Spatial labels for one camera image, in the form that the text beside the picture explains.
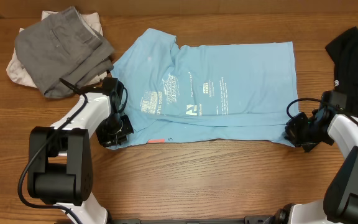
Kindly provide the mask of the light blue printed t-shirt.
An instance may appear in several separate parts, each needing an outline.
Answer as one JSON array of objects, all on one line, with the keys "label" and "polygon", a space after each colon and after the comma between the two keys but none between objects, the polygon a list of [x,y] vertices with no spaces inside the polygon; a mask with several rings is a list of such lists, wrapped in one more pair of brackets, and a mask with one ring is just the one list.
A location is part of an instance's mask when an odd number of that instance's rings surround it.
[{"label": "light blue printed t-shirt", "polygon": [[128,145],[284,138],[298,96],[293,44],[179,46],[146,30],[114,63],[129,97]]}]

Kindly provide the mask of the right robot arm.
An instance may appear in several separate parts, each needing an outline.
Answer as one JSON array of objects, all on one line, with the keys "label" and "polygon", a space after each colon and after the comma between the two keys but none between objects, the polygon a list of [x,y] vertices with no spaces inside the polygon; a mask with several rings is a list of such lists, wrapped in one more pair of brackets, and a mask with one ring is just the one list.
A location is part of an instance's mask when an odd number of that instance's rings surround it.
[{"label": "right robot arm", "polygon": [[344,162],[322,200],[288,204],[266,223],[358,224],[358,118],[345,111],[347,96],[325,91],[312,117],[292,116],[285,126],[285,139],[310,152],[319,143],[337,144]]}]

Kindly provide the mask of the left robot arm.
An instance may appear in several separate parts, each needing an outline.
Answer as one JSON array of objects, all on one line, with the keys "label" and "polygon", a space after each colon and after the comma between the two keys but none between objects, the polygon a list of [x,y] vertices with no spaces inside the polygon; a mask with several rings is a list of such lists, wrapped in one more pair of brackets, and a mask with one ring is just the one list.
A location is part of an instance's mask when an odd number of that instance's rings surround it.
[{"label": "left robot arm", "polygon": [[127,90],[117,78],[84,88],[61,82],[80,99],[61,120],[31,131],[18,196],[28,207],[61,210],[72,223],[112,223],[92,193],[90,138],[95,134],[103,147],[121,146],[134,132],[124,113]]}]

